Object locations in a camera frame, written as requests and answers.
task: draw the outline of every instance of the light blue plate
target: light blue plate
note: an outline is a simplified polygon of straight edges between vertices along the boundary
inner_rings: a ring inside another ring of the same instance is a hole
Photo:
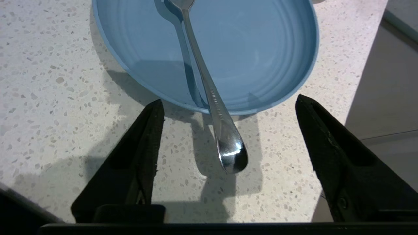
[[[168,4],[93,0],[93,11],[108,49],[136,81],[173,104],[209,113],[182,25]],[[283,102],[314,66],[319,33],[309,0],[196,0],[190,18],[231,115]]]

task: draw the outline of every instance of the plate rim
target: plate rim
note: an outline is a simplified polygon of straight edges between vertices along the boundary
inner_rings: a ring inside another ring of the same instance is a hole
[[[197,107],[197,106],[193,106],[193,105],[188,105],[188,104],[184,104],[181,102],[178,102],[176,100],[174,100],[173,98],[159,92],[158,90],[154,89],[152,86],[148,85],[145,81],[141,80],[141,79],[135,79],[132,76],[132,72],[129,69],[129,67],[122,61],[122,59],[119,57],[119,55],[116,53],[116,51],[113,49],[113,47],[110,45],[109,40],[107,39],[107,36],[105,34],[105,31],[103,30],[102,27],[102,23],[100,22],[100,17],[99,17],[99,11],[97,9],[97,1],[98,0],[92,0],[92,7],[93,7],[93,16],[94,16],[94,20],[96,21],[96,26],[97,29],[100,32],[100,36],[102,37],[103,42],[105,43],[107,49],[110,51],[110,53],[112,54],[112,56],[116,59],[116,61],[118,62],[118,64],[136,81],[138,82],[141,86],[143,86],[144,88],[146,88],[147,90],[149,90],[150,92],[154,93],[155,95],[157,95],[158,97],[160,97],[163,100],[166,100],[172,104],[175,104],[177,106],[180,106],[182,108],[188,109],[190,111],[194,111],[194,112],[201,112],[201,113],[205,113],[205,114],[209,114],[209,109],[206,108],[201,108],[201,107]],[[310,10],[313,13],[313,19],[314,19],[314,24],[315,24],[315,31],[316,31],[316,44],[315,44],[315,52],[312,58],[312,62],[309,65],[309,68],[307,70],[307,72],[305,73],[305,76],[301,79],[301,81],[290,91],[288,92],[285,96],[283,96],[282,98],[276,100],[275,102],[269,103],[267,105],[263,105],[259,108],[254,108],[254,109],[248,109],[248,110],[241,110],[241,111],[228,111],[230,115],[250,115],[250,114],[255,114],[264,110],[267,110],[269,108],[272,108],[280,103],[283,103],[285,100],[287,100],[288,98],[290,98],[292,95],[294,95],[301,87],[302,85],[306,82],[306,80],[308,79],[308,77],[311,75],[312,70],[316,64],[317,61],[317,57],[318,57],[318,50],[319,50],[319,25],[318,25],[318,18],[316,16],[316,12],[315,12],[315,8],[311,2],[311,0],[305,0],[308,2],[309,6],[310,6]]]

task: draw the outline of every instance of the metal spoon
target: metal spoon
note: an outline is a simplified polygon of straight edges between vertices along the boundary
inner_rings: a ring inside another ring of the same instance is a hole
[[[213,83],[208,68],[203,60],[197,45],[196,38],[191,27],[189,11],[194,0],[168,0],[175,8],[180,10],[183,16],[186,34],[191,50],[202,77],[203,86],[209,103],[209,112],[212,117],[215,141],[218,147],[218,155],[222,167],[227,173],[238,173],[247,166],[248,157],[244,142],[237,130],[227,108],[222,101],[218,90]]]

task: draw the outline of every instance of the speckled countertop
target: speckled countertop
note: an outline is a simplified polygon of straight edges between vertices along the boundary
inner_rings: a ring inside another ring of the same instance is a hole
[[[315,4],[316,65],[302,93],[345,122],[386,0]],[[70,205],[153,94],[107,51],[90,0],[0,0],[0,182],[67,222]],[[236,117],[248,167],[226,175],[210,119],[167,102],[153,202],[170,222],[307,222],[320,183],[296,96]]]

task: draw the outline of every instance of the spoon handle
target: spoon handle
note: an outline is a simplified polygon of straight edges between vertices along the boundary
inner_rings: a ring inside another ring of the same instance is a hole
[[[200,53],[199,46],[197,45],[191,27],[189,11],[182,10],[182,15],[186,34],[208,99],[209,112],[212,117],[219,159],[221,160],[222,167],[227,173],[237,173],[242,171],[247,165],[247,152],[244,143],[215,87],[202,54]]]

